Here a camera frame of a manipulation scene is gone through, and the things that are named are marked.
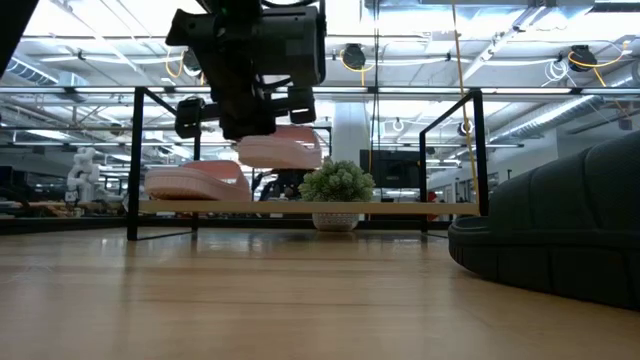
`white robot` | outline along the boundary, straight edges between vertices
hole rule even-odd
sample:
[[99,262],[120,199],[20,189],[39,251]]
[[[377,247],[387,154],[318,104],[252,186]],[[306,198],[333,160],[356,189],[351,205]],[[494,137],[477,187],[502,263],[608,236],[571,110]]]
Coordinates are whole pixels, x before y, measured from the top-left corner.
[[93,163],[94,148],[79,148],[73,156],[73,168],[67,176],[68,202],[91,202],[95,197],[94,184],[100,180],[100,168]]

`wooden shelf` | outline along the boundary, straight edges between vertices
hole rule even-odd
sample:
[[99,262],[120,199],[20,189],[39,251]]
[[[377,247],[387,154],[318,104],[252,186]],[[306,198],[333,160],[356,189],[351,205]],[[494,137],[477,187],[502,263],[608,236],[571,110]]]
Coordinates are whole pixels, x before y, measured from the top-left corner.
[[202,212],[202,213],[276,213],[276,214],[464,214],[477,215],[476,204],[442,203],[363,203],[363,202],[301,202],[260,201],[226,202],[208,200],[151,200],[140,201],[145,212]]

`ceiling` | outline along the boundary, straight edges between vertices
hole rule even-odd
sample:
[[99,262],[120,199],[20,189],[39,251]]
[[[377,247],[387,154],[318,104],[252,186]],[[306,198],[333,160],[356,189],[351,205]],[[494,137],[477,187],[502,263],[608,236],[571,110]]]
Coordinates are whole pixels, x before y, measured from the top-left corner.
[[[362,6],[363,2],[360,0],[327,0],[327,78],[322,85],[373,86],[377,72],[380,86],[458,86],[459,70],[450,5],[443,3],[427,6],[418,5],[421,3],[418,0],[414,2],[415,6],[394,7],[391,6],[394,2],[383,1],[378,23],[382,35],[378,54],[380,63],[362,78],[360,73],[343,66],[339,54],[347,44],[358,43],[362,45],[368,60],[373,61],[374,22],[371,12]],[[403,0],[398,3],[407,4],[411,1]],[[549,88],[574,86],[574,83],[575,86],[596,86],[599,83],[596,82],[593,71],[568,72],[573,83],[569,82],[564,73],[561,79],[552,81],[550,71],[553,61],[560,56],[566,64],[566,55],[572,45],[588,45],[601,63],[619,58],[624,49],[625,54],[619,61],[601,69],[606,81],[610,73],[628,66],[640,54],[638,13],[594,13],[589,12],[592,4],[588,1],[565,2],[571,6],[562,6],[563,3],[559,1],[560,7],[544,12],[543,17],[532,20],[522,31],[514,32],[513,24],[525,11],[530,11],[520,4],[526,2],[512,1],[515,5],[496,5],[502,2],[489,0],[485,4],[483,1],[458,3],[461,72],[465,86],[468,87],[544,85]],[[171,48],[164,44],[164,36],[177,9],[203,12],[195,0],[71,0],[66,5],[57,0],[41,0],[14,57],[54,79],[62,79],[63,74],[75,74],[83,79],[76,84],[110,87],[173,84],[200,86],[199,75],[190,76],[186,71],[180,70],[184,48]],[[477,62],[481,55],[483,60],[479,66],[475,66],[474,61]],[[7,72],[0,85],[36,84]],[[177,101],[190,95],[163,95],[163,98],[175,105]],[[337,101],[361,102],[367,113],[372,113],[373,103],[370,99],[345,100],[331,95],[317,98],[316,125],[330,126],[333,122],[340,121],[341,114],[335,111]],[[131,94],[118,94],[117,89],[114,89],[113,94],[91,94],[84,100],[78,106],[52,95],[0,94],[3,111],[8,111],[11,115],[5,117],[5,120],[8,119],[8,124],[12,126],[130,126]],[[495,131],[548,101],[487,99],[484,105],[487,129],[489,132]],[[393,99],[383,98],[380,102],[382,141],[416,143],[418,132],[454,103],[455,98],[430,98],[428,101],[402,95]],[[170,128],[173,117],[163,108],[152,105],[150,103],[145,108],[145,126]],[[468,112],[473,118],[471,107]],[[429,133],[429,141],[459,142],[457,125],[461,121],[462,112],[454,113],[437,131]],[[278,122],[288,123],[288,119],[281,118]],[[209,132],[205,134],[203,141],[225,143],[216,124],[209,123],[208,126]],[[78,140],[130,141],[126,131],[66,133]],[[5,140],[8,136],[6,133],[0,135],[4,135]],[[329,141],[325,131],[319,131],[318,135],[325,143]],[[34,133],[19,133],[17,136],[21,141],[51,140]],[[180,141],[168,129],[155,136],[164,141]],[[178,150],[174,154],[176,159],[158,157],[157,149],[146,149],[145,156],[149,161],[179,162],[192,153],[188,144],[179,147],[186,150],[186,153]],[[105,154],[127,153],[126,148],[100,150]],[[203,152],[205,158],[232,159],[234,154],[229,144],[207,147]]]

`pink slipper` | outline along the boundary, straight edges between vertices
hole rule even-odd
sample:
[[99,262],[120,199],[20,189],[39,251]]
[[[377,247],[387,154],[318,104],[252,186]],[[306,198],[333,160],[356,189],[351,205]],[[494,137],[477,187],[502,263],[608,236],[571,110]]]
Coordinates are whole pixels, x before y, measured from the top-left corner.
[[322,166],[322,149],[310,127],[278,126],[272,135],[242,138],[238,159],[262,169],[317,169]]
[[233,161],[195,161],[173,169],[152,169],[145,192],[162,200],[251,201],[249,182]]

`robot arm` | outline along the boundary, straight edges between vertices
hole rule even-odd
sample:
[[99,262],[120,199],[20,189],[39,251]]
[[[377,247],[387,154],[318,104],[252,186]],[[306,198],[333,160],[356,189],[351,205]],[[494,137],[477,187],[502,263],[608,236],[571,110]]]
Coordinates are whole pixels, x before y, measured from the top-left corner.
[[[219,119],[226,139],[268,135],[275,118],[289,115],[303,124],[315,121],[312,86],[324,81],[324,0],[276,5],[260,0],[199,0],[208,14],[176,13],[168,45],[189,46],[211,86],[216,102],[186,100],[178,106],[176,132],[199,133],[199,119]],[[261,4],[273,6],[263,9]],[[285,79],[265,84],[265,75]],[[287,84],[288,97],[271,100]]]

